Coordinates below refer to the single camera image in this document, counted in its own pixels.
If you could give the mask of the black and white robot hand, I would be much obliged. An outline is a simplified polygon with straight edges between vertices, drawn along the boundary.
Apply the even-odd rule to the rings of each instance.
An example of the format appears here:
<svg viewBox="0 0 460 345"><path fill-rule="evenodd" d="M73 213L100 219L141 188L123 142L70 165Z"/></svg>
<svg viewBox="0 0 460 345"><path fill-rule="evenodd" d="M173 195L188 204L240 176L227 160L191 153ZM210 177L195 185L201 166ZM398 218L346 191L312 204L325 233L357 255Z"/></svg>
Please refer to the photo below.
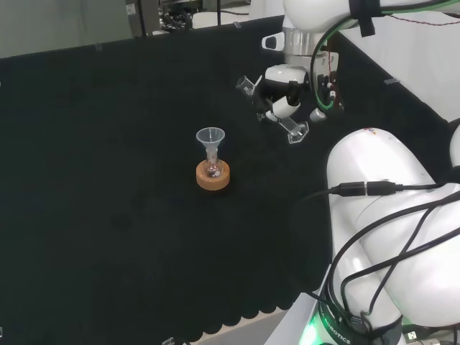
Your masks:
<svg viewBox="0 0 460 345"><path fill-rule="evenodd" d="M302 92L311 88L309 79L303 66L282 64L266 69L252 94L258 117L273 122L291 117L300 108Z"/></svg>

